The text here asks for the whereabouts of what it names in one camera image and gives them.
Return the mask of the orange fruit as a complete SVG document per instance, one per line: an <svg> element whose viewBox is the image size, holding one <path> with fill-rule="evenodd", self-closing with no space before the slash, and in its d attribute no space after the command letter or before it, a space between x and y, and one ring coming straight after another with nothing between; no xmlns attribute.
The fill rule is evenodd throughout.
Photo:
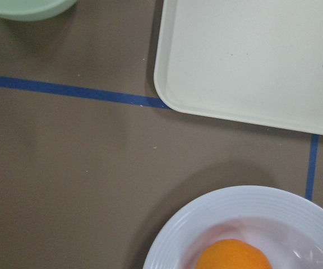
<svg viewBox="0 0 323 269"><path fill-rule="evenodd" d="M195 268L272 268L268 258L258 248L237 239L220 240L207 247L199 256Z"/></svg>

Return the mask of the cream bear tray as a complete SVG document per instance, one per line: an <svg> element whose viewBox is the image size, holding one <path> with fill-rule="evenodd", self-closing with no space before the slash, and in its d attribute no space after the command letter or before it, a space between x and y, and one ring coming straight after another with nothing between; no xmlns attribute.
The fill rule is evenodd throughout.
<svg viewBox="0 0 323 269"><path fill-rule="evenodd" d="M323 1L165 1L161 17L167 106L323 135Z"/></svg>

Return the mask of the white round plate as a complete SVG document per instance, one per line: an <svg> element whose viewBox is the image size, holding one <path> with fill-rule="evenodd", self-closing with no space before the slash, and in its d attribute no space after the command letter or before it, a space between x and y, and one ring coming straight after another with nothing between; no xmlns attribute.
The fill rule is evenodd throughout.
<svg viewBox="0 0 323 269"><path fill-rule="evenodd" d="M167 221L144 267L194 268L203 250L223 239L258 248L273 268L323 268L323 208L271 187L218 189Z"/></svg>

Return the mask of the green bowl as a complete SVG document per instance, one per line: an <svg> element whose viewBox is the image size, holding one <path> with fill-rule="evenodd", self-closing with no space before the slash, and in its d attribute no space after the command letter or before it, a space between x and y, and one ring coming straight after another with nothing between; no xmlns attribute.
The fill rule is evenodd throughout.
<svg viewBox="0 0 323 269"><path fill-rule="evenodd" d="M76 0L0 1L0 18L14 21L45 20L63 13L76 2Z"/></svg>

